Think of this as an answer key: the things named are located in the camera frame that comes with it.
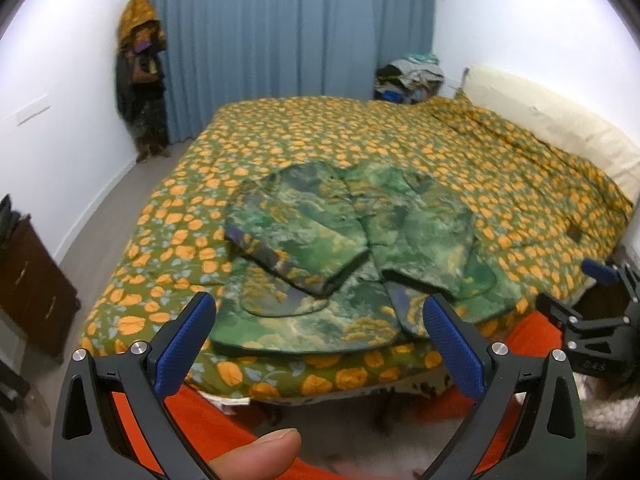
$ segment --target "silver bolt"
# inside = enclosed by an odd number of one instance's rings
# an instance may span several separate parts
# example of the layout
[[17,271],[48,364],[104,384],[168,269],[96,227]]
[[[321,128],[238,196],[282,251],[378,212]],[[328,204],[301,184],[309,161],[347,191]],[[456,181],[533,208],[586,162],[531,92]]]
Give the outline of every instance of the silver bolt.
[[78,350],[76,350],[74,352],[74,354],[71,356],[71,358],[74,361],[82,361],[82,359],[84,359],[86,357],[86,350],[84,348],[79,348]]
[[566,354],[558,348],[556,348],[553,352],[551,352],[551,356],[556,361],[564,361],[566,359]]
[[131,353],[135,355],[140,355],[146,352],[146,349],[149,348],[149,345],[146,341],[136,341],[131,345]]
[[496,355],[505,355],[509,351],[509,347],[504,343],[494,343],[491,345],[491,350]]

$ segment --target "blue gripper pad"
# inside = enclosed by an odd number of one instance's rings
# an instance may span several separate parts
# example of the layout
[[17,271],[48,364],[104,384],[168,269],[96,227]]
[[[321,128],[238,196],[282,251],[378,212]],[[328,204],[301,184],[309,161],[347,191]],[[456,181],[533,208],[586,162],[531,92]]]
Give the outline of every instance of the blue gripper pad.
[[599,264],[594,260],[587,258],[582,261],[582,265],[580,267],[584,274],[591,276],[594,280],[603,285],[615,285],[620,281],[620,275],[617,270],[604,266],[603,264]]
[[[216,302],[209,294],[200,292],[190,301],[177,319],[162,326],[161,331],[169,323],[181,324],[157,360],[154,393],[158,399],[164,399],[178,392],[215,322]],[[152,339],[152,346],[159,335],[160,332]]]
[[424,301],[422,320],[460,392],[479,402],[486,391],[482,363],[433,296]]

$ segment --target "human hand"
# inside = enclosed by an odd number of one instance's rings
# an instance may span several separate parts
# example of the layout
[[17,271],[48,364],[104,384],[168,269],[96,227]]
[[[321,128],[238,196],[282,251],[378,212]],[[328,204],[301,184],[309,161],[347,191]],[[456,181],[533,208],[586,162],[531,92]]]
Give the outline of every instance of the human hand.
[[301,443],[295,428],[273,431],[213,459],[209,466],[221,480],[274,480],[291,467]]

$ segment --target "cream headboard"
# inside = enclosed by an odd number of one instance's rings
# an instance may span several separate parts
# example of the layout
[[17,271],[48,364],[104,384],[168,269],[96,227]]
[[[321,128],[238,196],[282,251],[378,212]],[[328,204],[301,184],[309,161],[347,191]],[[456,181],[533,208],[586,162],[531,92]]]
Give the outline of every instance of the cream headboard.
[[539,139],[589,159],[636,203],[640,147],[600,116],[537,83],[487,66],[469,69],[463,89],[476,106],[493,110]]

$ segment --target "blue curtain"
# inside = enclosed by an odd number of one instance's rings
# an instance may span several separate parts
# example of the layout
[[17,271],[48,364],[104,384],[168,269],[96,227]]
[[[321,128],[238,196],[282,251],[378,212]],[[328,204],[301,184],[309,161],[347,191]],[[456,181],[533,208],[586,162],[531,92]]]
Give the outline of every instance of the blue curtain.
[[229,102],[315,95],[369,99],[375,70],[427,53],[434,0],[151,0],[171,142]]

